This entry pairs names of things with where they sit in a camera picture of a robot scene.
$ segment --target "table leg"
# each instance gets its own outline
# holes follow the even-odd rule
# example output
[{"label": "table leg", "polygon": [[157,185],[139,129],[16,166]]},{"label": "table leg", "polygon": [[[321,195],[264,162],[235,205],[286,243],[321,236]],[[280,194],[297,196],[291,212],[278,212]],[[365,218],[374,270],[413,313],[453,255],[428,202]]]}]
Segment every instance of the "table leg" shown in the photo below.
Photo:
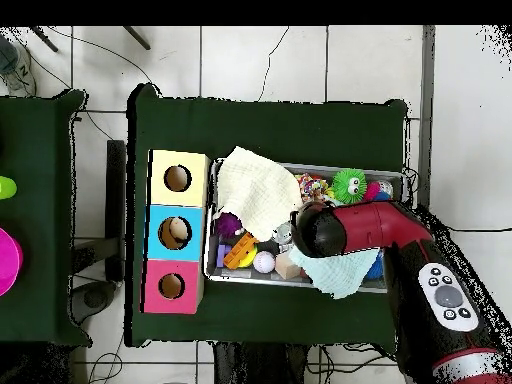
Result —
[{"label": "table leg", "polygon": [[39,27],[29,27],[33,32],[34,34],[36,34],[40,39],[41,41],[46,44],[48,47],[50,47],[50,49],[52,49],[55,53],[57,53],[59,51],[59,49],[55,46],[55,44],[53,44],[50,39],[44,34],[43,31],[41,31],[41,29]]},{"label": "table leg", "polygon": [[130,35],[135,38],[139,44],[144,47],[146,50],[151,50],[150,45],[139,35],[137,31],[135,31],[132,27],[123,27],[126,31],[130,33]]}]

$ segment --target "pink bowl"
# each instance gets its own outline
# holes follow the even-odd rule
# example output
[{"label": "pink bowl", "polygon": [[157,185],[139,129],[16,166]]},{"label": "pink bowl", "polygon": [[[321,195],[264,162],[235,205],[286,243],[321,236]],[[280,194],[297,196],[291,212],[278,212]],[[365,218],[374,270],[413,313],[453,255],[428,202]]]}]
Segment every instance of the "pink bowl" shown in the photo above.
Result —
[{"label": "pink bowl", "polygon": [[0,228],[0,296],[13,286],[22,262],[21,246]]}]

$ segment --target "white ball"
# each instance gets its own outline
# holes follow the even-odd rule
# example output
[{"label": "white ball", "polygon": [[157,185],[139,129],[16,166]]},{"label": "white ball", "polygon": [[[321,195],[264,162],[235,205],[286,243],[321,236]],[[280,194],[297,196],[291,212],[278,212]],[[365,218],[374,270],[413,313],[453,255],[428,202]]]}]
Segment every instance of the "white ball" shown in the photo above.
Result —
[{"label": "white ball", "polygon": [[256,271],[266,274],[274,269],[276,260],[270,252],[258,252],[252,264]]}]

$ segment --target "green mat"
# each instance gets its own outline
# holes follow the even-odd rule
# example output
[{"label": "green mat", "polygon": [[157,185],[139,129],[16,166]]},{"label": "green mat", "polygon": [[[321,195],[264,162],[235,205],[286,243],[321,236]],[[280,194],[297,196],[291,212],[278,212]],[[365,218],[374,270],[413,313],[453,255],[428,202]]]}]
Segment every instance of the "green mat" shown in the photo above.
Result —
[{"label": "green mat", "polygon": [[0,296],[0,341],[88,344],[68,316],[70,119],[84,96],[66,90],[53,99],[0,98],[0,175],[18,186],[0,200],[0,227],[24,253],[18,280]]},{"label": "green mat", "polygon": [[312,105],[165,99],[153,86],[139,85],[128,102],[127,283],[133,279],[132,292],[127,289],[128,343],[367,341],[392,350],[394,327],[383,294],[356,293],[334,301],[305,288],[205,281],[197,314],[141,314],[145,183],[149,149],[216,159],[238,145],[277,162],[401,171],[406,112],[399,100]]}]

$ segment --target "circular hole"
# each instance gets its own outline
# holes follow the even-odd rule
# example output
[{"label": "circular hole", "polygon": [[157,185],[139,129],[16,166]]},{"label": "circular hole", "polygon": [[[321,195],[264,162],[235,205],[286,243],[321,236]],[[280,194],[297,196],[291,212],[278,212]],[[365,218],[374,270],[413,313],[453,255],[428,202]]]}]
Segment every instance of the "circular hole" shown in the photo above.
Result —
[{"label": "circular hole", "polygon": [[158,290],[167,299],[177,299],[185,291],[185,281],[179,274],[167,274],[158,282]]},{"label": "circular hole", "polygon": [[167,249],[183,249],[192,238],[192,228],[185,218],[170,217],[160,224],[158,239]]},{"label": "circular hole", "polygon": [[164,184],[171,191],[185,191],[190,187],[191,182],[192,175],[183,165],[174,165],[167,168],[167,171],[165,171]]}]

